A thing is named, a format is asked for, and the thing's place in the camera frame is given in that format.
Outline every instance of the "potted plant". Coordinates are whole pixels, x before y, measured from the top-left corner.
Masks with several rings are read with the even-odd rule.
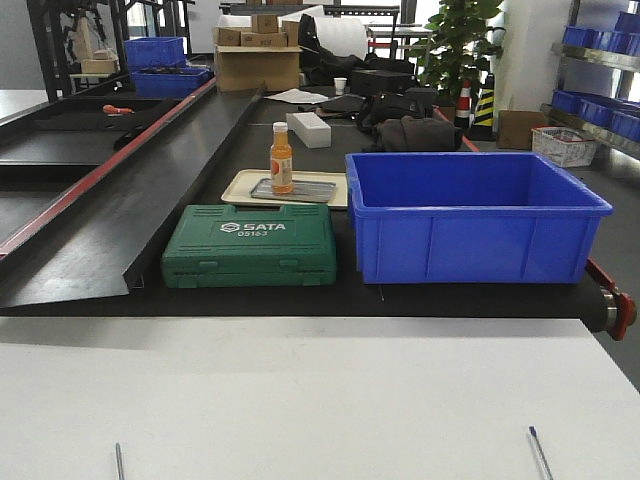
[[[464,79],[471,81],[471,95],[477,99],[483,72],[490,70],[490,56],[500,57],[502,47],[490,40],[489,33],[504,30],[488,20],[501,13],[503,0],[440,0],[440,10],[429,18],[426,28],[433,30],[429,42],[428,65],[421,75],[426,84],[438,90],[443,103],[454,104]],[[418,59],[424,66],[424,58]]]

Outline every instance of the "traffic cone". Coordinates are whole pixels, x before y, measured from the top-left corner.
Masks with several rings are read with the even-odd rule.
[[[471,82],[465,79],[462,83],[462,90],[456,105],[456,118],[453,124],[464,130],[469,128],[469,117],[471,116]]]
[[[487,75],[484,85],[482,86],[482,94],[476,108],[476,115],[473,125],[467,134],[470,140],[493,141],[493,89],[495,87],[495,78],[493,73]]]

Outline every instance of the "sata logo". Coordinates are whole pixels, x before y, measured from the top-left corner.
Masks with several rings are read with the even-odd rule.
[[[244,225],[240,225],[239,223],[230,222],[220,225],[220,230],[227,233],[233,233],[239,230],[245,232],[272,232],[286,229],[287,227],[284,223],[245,223]]]
[[[237,223],[223,223],[220,225],[220,230],[227,233],[237,232],[240,230],[240,225]]]
[[[254,231],[254,230],[286,230],[287,228],[284,226],[284,223],[245,223],[243,230]]]

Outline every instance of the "beige tray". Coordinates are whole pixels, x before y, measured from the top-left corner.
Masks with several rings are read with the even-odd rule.
[[[222,194],[222,201],[232,205],[284,205],[303,204],[279,199],[253,198],[251,190],[263,178],[269,177],[269,170],[240,170]],[[312,182],[332,182],[336,184],[333,197],[327,205],[334,209],[347,208],[347,176],[344,173],[327,172],[293,172],[294,180]]]

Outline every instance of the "white foam block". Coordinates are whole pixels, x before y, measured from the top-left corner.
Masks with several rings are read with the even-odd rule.
[[[287,113],[287,125],[307,148],[331,146],[331,127],[313,112]]]

